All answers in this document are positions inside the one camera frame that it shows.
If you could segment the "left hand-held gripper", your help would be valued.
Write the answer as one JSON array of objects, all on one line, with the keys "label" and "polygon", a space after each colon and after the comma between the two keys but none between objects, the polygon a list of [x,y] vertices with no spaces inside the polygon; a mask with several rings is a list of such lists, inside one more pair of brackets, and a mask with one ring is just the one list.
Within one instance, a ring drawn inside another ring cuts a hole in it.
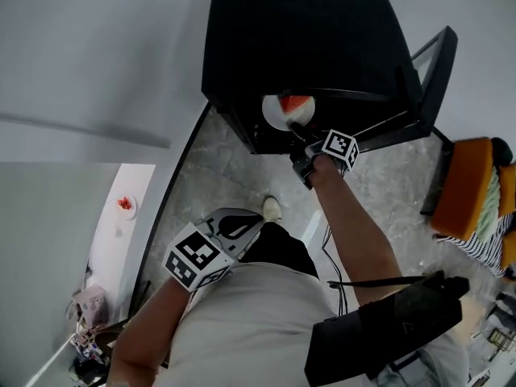
[{"label": "left hand-held gripper", "polygon": [[251,210],[220,208],[188,223],[168,245],[163,266],[189,292],[220,281],[263,226]]}]

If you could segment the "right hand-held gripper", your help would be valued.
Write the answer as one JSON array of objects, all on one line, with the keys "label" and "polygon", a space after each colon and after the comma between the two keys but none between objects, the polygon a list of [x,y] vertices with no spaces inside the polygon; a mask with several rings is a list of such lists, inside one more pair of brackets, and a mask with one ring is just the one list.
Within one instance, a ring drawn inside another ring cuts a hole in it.
[{"label": "right hand-held gripper", "polygon": [[320,155],[331,156],[340,163],[341,174],[351,172],[360,154],[356,139],[334,129],[325,136],[316,135],[300,123],[291,121],[287,127],[298,142],[290,154],[293,170],[307,189],[312,189],[310,175],[314,171],[314,159]]}]

